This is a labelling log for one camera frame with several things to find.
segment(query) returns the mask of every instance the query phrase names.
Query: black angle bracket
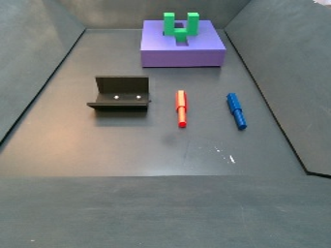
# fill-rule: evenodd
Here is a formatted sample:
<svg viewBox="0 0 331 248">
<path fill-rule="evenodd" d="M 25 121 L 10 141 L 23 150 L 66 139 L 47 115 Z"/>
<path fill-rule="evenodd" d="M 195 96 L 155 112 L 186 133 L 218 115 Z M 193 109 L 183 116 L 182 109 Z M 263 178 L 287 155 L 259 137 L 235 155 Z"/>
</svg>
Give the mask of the black angle bracket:
<svg viewBox="0 0 331 248">
<path fill-rule="evenodd" d="M 97 76 L 99 97 L 87 105 L 97 109 L 147 109 L 150 103 L 149 77 Z"/>
</svg>

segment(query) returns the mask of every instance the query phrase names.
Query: green block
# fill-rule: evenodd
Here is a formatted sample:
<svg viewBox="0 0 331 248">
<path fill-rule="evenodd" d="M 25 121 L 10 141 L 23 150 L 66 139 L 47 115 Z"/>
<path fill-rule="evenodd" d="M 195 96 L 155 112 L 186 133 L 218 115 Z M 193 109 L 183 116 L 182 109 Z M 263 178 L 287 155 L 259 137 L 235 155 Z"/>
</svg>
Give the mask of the green block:
<svg viewBox="0 0 331 248">
<path fill-rule="evenodd" d="M 187 41 L 187 29 L 177 28 L 175 29 L 175 37 L 179 43 L 185 43 Z"/>
<path fill-rule="evenodd" d="M 183 43 L 187 41 L 187 36 L 198 35 L 199 28 L 199 13 L 187 13 L 186 28 L 175 28 L 175 13 L 163 14 L 163 34 L 175 36 L 177 41 Z"/>
<path fill-rule="evenodd" d="M 163 32 L 167 36 L 175 36 L 175 13 L 163 14 Z"/>
<path fill-rule="evenodd" d="M 187 13 L 187 35 L 198 35 L 199 30 L 199 13 Z"/>
</svg>

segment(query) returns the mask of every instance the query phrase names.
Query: purple block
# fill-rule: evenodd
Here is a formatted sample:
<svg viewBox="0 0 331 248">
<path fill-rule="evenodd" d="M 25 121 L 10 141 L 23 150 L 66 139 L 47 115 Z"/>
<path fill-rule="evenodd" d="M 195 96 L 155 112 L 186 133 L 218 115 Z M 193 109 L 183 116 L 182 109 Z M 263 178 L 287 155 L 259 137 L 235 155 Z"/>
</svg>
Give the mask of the purple block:
<svg viewBox="0 0 331 248">
<path fill-rule="evenodd" d="M 187 26 L 186 20 L 177 20 Z M 199 21 L 198 36 L 177 44 L 175 36 L 163 36 L 163 20 L 146 20 L 142 38 L 143 67 L 221 67 L 226 47 L 210 20 Z"/>
</svg>

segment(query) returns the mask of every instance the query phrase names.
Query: gray wall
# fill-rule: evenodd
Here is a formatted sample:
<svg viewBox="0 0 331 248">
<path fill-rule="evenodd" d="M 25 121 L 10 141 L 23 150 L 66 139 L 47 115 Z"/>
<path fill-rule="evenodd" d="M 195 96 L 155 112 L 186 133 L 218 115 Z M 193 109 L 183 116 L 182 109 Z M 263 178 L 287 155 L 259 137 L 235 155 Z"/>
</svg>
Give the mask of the gray wall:
<svg viewBox="0 0 331 248">
<path fill-rule="evenodd" d="M 227 34 L 309 171 L 331 175 L 331 11 L 254 0 Z"/>
<path fill-rule="evenodd" d="M 175 12 L 177 19 L 187 12 L 199 12 L 225 28 L 250 0 L 58 0 L 89 28 L 143 28 L 145 19 L 161 19 Z"/>
<path fill-rule="evenodd" d="M 0 141 L 83 31 L 58 2 L 0 0 Z"/>
</svg>

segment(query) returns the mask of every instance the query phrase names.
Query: gray floor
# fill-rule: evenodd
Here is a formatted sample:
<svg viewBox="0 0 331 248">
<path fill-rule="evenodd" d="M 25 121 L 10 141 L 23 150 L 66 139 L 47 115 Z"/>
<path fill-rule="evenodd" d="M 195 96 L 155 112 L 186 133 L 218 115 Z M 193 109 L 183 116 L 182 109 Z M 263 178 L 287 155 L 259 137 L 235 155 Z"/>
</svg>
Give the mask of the gray floor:
<svg viewBox="0 0 331 248">
<path fill-rule="evenodd" d="M 329 179 L 0 180 L 7 248 L 330 248 Z"/>
<path fill-rule="evenodd" d="M 89 30 L 0 150 L 2 176 L 305 175 L 247 70 L 221 31 L 221 68 L 143 69 L 142 30 Z M 141 113 L 97 113 L 95 76 L 150 76 Z M 189 98 L 178 128 L 175 92 Z M 235 92 L 249 128 L 229 113 Z"/>
</svg>

